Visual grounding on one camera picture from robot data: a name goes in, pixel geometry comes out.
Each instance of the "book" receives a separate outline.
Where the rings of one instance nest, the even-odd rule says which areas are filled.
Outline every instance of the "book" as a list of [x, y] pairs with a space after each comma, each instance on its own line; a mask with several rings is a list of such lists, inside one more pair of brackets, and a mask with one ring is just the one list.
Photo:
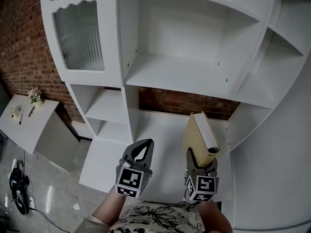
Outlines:
[[199, 167], [207, 166], [220, 151], [216, 135], [204, 112], [189, 116], [183, 141], [183, 150], [191, 148]]

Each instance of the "potted plant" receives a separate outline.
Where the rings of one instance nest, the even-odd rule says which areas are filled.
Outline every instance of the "potted plant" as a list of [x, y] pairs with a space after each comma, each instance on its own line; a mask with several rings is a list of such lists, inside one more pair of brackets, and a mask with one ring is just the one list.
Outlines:
[[31, 89], [28, 92], [28, 97], [30, 98], [31, 103], [33, 103], [36, 108], [40, 108], [43, 105], [41, 94], [42, 92], [39, 88]]

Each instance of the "white baseboard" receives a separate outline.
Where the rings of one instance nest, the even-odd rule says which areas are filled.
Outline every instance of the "white baseboard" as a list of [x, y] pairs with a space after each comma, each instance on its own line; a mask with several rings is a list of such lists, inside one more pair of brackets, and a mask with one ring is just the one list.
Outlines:
[[78, 136], [93, 139], [94, 135], [92, 134], [86, 123], [72, 121], [71, 125], [78, 133]]

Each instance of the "cabinet door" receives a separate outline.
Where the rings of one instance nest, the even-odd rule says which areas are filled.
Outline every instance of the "cabinet door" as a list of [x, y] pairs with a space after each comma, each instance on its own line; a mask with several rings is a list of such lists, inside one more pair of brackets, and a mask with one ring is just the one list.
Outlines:
[[118, 0], [41, 0], [44, 28], [61, 79], [122, 86]]

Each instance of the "gray tile floor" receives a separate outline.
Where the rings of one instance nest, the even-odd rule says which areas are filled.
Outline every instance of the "gray tile floor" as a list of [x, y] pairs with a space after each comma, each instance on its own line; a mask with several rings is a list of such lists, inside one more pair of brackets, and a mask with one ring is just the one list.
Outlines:
[[[33, 197], [37, 210], [66, 231], [73, 232], [83, 217], [89, 216], [103, 201], [106, 193], [79, 184], [82, 166], [90, 145], [90, 141], [81, 140], [74, 160], [76, 170], [66, 172], [37, 153], [25, 152], [25, 175], [29, 176], [32, 164], [31, 181], [34, 185]], [[0, 205], [7, 210], [15, 229], [22, 233], [60, 233], [39, 214], [32, 211], [23, 216], [17, 210], [15, 203], [10, 202], [11, 195], [8, 176], [17, 160], [23, 160], [24, 150], [11, 140], [7, 141], [5, 151], [0, 160]], [[32, 195], [31, 184], [27, 194]]]

